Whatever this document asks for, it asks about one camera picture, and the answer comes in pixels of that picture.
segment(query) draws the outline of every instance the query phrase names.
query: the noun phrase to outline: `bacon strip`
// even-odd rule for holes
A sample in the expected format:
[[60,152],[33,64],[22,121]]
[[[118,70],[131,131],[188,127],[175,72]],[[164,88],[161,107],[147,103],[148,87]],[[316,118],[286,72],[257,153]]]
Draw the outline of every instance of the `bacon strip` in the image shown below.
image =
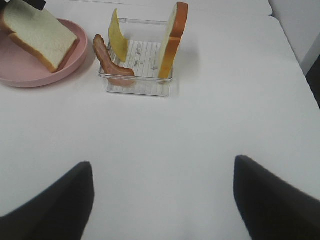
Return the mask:
[[[110,58],[108,48],[101,35],[97,34],[93,40],[93,49],[95,55],[100,61],[102,69],[106,74],[122,75],[122,76],[134,76],[134,71],[131,68],[125,68],[114,64]],[[133,84],[134,80],[123,80],[108,78],[109,82],[113,85],[120,87],[127,87]]]

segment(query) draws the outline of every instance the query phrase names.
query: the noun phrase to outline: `cheese slice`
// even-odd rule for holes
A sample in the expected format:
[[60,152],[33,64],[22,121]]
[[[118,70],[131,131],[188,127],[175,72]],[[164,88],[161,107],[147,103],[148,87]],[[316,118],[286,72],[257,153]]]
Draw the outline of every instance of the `cheese slice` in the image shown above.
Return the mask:
[[188,4],[177,2],[166,25],[164,38],[158,54],[159,78],[167,78],[185,30],[188,16]]
[[114,53],[120,59],[121,62],[125,62],[128,52],[128,40],[121,33],[117,9],[113,11],[108,34],[110,45]]

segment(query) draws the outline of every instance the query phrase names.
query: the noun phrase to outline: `bread slice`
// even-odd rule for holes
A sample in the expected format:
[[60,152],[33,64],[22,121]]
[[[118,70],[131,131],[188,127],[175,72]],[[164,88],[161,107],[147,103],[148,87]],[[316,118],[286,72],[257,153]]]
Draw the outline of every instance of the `bread slice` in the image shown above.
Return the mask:
[[46,9],[37,10],[22,0],[11,0],[2,9],[0,29],[52,73],[77,39]]
[[169,76],[174,59],[184,33],[188,16],[188,4],[177,2],[166,25],[164,38],[158,53],[159,78]]

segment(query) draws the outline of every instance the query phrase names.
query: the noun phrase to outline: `bread crust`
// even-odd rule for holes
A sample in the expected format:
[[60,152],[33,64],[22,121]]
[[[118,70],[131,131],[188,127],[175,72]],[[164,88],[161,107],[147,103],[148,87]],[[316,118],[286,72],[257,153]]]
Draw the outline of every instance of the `bread crust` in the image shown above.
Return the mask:
[[188,4],[184,2],[177,2],[177,11],[173,24],[172,31],[166,46],[162,64],[159,68],[159,78],[166,79],[169,76],[174,59],[180,44],[180,40],[184,33],[188,16]]
[[20,48],[31,54],[32,56],[36,57],[51,73],[56,72],[59,69],[60,64],[63,62],[64,58],[68,55],[69,51],[73,49],[73,46],[77,42],[76,40],[73,42],[73,44],[70,46],[66,54],[64,55],[64,58],[60,62],[59,66],[55,68],[39,51],[31,47],[30,45],[26,44],[24,41],[22,41],[18,36],[17,33],[12,31],[9,26],[5,23],[5,9],[1,9],[0,11],[0,29],[5,32],[5,34]]

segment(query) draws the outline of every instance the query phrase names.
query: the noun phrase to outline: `pink plate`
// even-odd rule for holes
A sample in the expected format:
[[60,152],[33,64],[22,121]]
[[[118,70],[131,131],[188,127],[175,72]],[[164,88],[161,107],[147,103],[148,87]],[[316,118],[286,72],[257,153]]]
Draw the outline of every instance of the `pink plate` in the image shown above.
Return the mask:
[[0,82],[19,88],[39,87],[57,82],[73,73],[85,61],[88,52],[88,37],[85,31],[72,21],[59,21],[78,36],[75,50],[51,73],[38,59],[15,45],[0,31]]

